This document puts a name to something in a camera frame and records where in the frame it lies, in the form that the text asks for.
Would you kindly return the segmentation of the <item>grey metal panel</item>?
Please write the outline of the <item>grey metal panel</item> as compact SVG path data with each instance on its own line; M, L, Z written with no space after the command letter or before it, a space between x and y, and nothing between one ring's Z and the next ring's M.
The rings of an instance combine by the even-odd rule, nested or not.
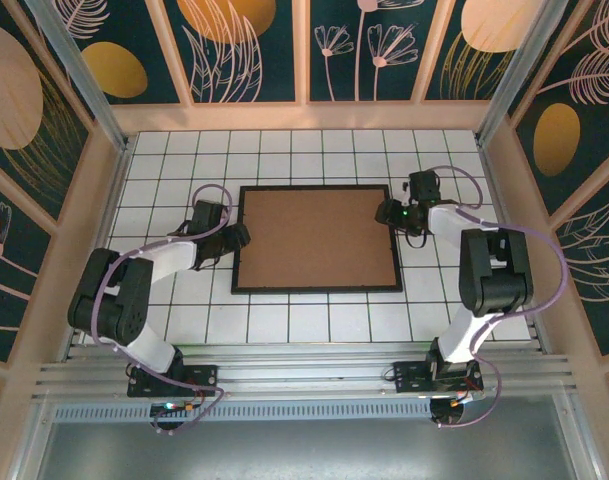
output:
M39 480L576 480L542 423L441 431L421 421L58 425Z

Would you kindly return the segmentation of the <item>small circuit board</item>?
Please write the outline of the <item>small circuit board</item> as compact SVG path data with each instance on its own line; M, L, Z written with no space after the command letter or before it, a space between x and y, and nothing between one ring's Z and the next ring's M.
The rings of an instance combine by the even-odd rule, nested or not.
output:
M194 411L199 407L198 403L188 401L174 401L174 402L163 402L154 403L150 407L149 416L153 417L185 417L188 412Z
M462 397L432 398L430 400L431 421L442 429L456 429L475 425L484 420L491 410L487 410L474 420L461 423L464 406L485 398L484 393L465 393Z

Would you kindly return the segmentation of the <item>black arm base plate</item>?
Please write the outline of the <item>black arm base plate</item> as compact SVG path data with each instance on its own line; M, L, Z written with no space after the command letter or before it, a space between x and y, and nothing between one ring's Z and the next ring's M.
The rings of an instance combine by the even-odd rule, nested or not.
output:
M484 383L477 361L445 364L441 370L428 361L401 361L393 364L393 382L397 393L455 395L483 391Z
M171 398L189 397L195 392L192 389L171 385L147 372L128 364L125 373L128 377L127 396L130 398ZM165 374L172 380L191 385L215 386L217 384L217 366L215 365L175 365Z

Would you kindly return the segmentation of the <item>aluminium rail beam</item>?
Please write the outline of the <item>aluminium rail beam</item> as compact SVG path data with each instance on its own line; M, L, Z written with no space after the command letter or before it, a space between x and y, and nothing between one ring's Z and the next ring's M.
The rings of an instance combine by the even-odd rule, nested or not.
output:
M230 400L390 398L384 377L396 361L420 361L424 342L195 345L183 349L188 365L215 365ZM533 344L490 342L481 356L498 368L507 396L573 391L576 381L563 355ZM60 402L124 401L125 360L100 347L73 347L60 363L40 366L33 399Z

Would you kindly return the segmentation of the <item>aluminium corner post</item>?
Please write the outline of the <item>aluminium corner post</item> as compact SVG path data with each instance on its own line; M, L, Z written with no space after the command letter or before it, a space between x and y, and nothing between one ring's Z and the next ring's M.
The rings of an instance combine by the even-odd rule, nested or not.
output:
M50 0L25 0L25 3L69 71L73 83L78 87L104 133L117 151L123 153L127 147L127 136L119 127L104 93L93 78L73 38L61 22L56 8Z
M493 94L476 134L483 150L492 140L513 100L560 23L569 0L544 0Z

